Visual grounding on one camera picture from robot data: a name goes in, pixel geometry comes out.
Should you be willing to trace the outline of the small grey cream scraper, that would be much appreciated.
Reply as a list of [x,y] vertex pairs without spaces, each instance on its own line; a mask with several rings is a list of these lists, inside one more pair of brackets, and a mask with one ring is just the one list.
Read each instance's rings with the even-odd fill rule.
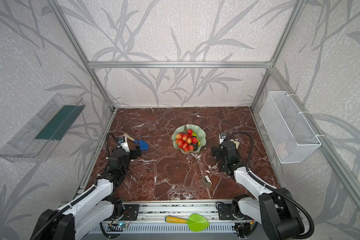
[[202,178],[202,183],[207,187],[207,188],[211,188],[212,187],[212,181],[210,180],[210,178],[208,176],[204,176]]

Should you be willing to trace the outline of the pink object in basket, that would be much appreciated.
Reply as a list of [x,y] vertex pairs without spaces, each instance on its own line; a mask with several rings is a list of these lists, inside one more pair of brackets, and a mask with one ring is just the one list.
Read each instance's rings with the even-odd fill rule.
[[285,159],[289,155],[287,145],[285,143],[278,144],[276,146],[276,153],[280,159]]

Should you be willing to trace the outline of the cream brush on table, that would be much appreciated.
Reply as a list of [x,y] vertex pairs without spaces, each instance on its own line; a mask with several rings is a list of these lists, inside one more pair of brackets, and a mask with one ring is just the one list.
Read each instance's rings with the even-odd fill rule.
[[235,144],[236,149],[238,149],[238,148],[239,148],[239,146],[240,146],[240,142],[239,142],[238,140],[230,139],[230,141],[231,141],[231,142],[233,142],[233,143]]

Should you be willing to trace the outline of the green toy shovel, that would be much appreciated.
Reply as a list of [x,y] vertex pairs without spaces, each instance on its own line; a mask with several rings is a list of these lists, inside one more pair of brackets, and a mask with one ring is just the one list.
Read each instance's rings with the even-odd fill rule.
[[191,214],[187,219],[166,216],[166,223],[186,224],[192,232],[201,232],[210,226],[209,221],[199,214]]

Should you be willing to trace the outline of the clear plastic wall shelf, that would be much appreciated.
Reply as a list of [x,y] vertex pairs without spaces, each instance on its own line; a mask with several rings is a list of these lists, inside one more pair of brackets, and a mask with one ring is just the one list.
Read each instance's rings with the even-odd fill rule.
[[85,107],[82,97],[55,94],[0,149],[0,157],[11,163],[46,162]]

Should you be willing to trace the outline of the blue toy shovel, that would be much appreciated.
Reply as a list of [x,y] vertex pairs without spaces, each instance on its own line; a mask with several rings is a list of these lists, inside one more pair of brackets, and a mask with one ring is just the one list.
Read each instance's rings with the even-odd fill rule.
[[143,141],[143,140],[136,140],[134,138],[132,138],[131,136],[129,136],[128,134],[124,133],[123,136],[125,136],[128,140],[131,140],[132,142],[134,142],[137,146],[140,147],[140,149],[142,151],[148,151],[149,150],[149,145]]

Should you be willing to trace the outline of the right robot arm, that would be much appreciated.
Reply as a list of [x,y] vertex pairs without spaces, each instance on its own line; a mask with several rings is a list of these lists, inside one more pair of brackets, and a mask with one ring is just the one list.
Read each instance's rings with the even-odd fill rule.
[[250,170],[248,163],[243,164],[234,142],[221,140],[211,154],[223,172],[252,194],[236,201],[239,214],[261,224],[270,240],[303,240],[313,235],[315,225],[310,214],[287,189],[267,184]]

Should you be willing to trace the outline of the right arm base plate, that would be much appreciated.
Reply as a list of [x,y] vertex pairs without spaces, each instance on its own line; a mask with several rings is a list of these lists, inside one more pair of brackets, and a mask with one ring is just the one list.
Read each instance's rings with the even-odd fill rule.
[[235,221],[238,220],[234,216],[232,204],[216,202],[215,207],[217,209],[219,220]]

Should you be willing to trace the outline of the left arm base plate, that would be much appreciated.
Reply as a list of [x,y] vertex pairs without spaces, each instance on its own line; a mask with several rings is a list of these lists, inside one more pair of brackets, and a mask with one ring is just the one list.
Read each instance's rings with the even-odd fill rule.
[[126,204],[123,205],[123,212],[117,218],[118,221],[136,221],[139,214],[139,204]]

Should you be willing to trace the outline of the red grape bunch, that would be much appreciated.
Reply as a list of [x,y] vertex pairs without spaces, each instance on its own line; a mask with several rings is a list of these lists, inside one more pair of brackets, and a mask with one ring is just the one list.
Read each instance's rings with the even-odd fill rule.
[[192,144],[197,143],[197,140],[196,138],[193,138],[193,133],[196,133],[193,129],[187,129],[185,132],[176,133],[174,136],[175,146],[177,146],[178,149],[182,150],[184,153],[195,152]]

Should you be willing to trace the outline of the dark avocado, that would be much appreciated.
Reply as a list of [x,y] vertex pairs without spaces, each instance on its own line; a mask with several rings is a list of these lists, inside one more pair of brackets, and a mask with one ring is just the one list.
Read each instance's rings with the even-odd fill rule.
[[198,143],[194,143],[194,144],[192,144],[192,146],[194,147],[194,151],[198,150],[198,147],[199,147]]

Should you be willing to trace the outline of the green yellow mango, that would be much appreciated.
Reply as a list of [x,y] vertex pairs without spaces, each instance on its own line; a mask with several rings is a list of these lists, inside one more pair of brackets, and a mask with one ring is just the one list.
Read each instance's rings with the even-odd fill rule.
[[200,140],[199,140],[198,135],[196,133],[193,133],[193,138],[196,138],[197,145],[199,146],[200,145]]

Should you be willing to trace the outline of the green scalloped fruit bowl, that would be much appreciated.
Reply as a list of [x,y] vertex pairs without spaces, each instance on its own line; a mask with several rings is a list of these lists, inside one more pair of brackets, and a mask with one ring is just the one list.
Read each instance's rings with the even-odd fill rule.
[[183,154],[198,153],[206,145],[207,138],[201,127],[187,124],[175,130],[172,142],[175,149]]

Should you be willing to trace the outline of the aluminium front rail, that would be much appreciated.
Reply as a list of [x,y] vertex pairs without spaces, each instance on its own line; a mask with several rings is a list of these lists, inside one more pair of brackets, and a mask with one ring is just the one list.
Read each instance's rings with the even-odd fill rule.
[[[231,204],[230,200],[194,200],[194,201],[158,201],[158,202],[116,202],[100,201],[97,204],[90,203],[72,203],[61,207],[63,215],[73,215],[75,227],[95,227],[104,221],[122,222],[117,218],[123,212],[123,205],[139,204],[139,214],[136,221],[125,221],[128,223],[163,223],[165,216],[174,216],[179,218],[188,218],[191,214],[204,216],[209,222],[224,222],[219,220],[219,215],[215,207],[216,202]],[[231,222],[250,221],[250,217],[238,218]]]

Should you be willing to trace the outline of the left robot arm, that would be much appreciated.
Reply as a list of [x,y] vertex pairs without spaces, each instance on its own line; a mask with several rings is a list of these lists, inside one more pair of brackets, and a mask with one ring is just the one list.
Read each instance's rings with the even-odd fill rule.
[[43,212],[32,240],[80,240],[103,220],[123,214],[122,201],[113,193],[126,178],[131,160],[142,155],[141,148],[115,149],[96,184],[57,210]]

